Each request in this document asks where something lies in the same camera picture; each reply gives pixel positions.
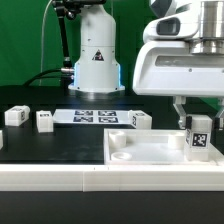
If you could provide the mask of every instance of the green wall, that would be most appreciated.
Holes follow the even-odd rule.
[[[5,1],[0,13],[0,85],[21,85],[40,72],[41,26],[49,0]],[[116,59],[122,66],[122,84],[132,92],[132,77],[137,53],[143,45],[144,27],[155,16],[149,0],[108,0],[105,9],[117,23]],[[80,20],[66,21],[73,62],[80,52]],[[44,70],[62,66],[62,49],[56,13],[51,7],[45,34]],[[42,85],[59,85],[44,80]],[[208,100],[216,107],[216,101]]]

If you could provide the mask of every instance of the warning label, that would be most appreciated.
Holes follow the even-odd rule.
[[[93,57],[93,61],[104,61],[103,55],[101,54],[100,50],[98,50]]]

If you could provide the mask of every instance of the white cube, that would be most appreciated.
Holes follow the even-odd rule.
[[[50,111],[37,111],[36,120],[38,132],[54,131],[53,117]]]
[[[5,112],[6,126],[20,126],[29,119],[30,108],[28,106],[14,106]]]
[[[192,116],[192,128],[186,130],[184,153],[188,160],[208,161],[212,119],[206,115]]]
[[[152,117],[141,110],[129,111],[128,113],[131,125],[136,129],[151,129]]]

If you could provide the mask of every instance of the black cable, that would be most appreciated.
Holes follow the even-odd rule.
[[[44,76],[44,77],[37,77],[33,81],[38,79],[61,79],[61,78],[70,78],[68,75],[54,75],[54,76]]]
[[[35,75],[32,79],[29,79],[28,81],[26,81],[23,86],[29,86],[33,81],[35,81],[36,79],[40,79],[41,77],[43,78],[43,76],[50,74],[50,73],[55,73],[55,72],[61,72],[60,68],[56,68],[56,69],[50,69],[44,72],[39,73],[38,75]]]

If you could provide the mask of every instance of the metal bracket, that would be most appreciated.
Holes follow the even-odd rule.
[[[223,130],[224,129],[224,98],[219,99],[219,103],[221,109],[215,116],[215,129]]]
[[[180,129],[186,128],[186,120],[187,120],[187,114],[183,108],[182,105],[186,104],[186,97],[184,96],[175,96],[173,97],[173,106],[180,116],[180,120],[178,122]]]

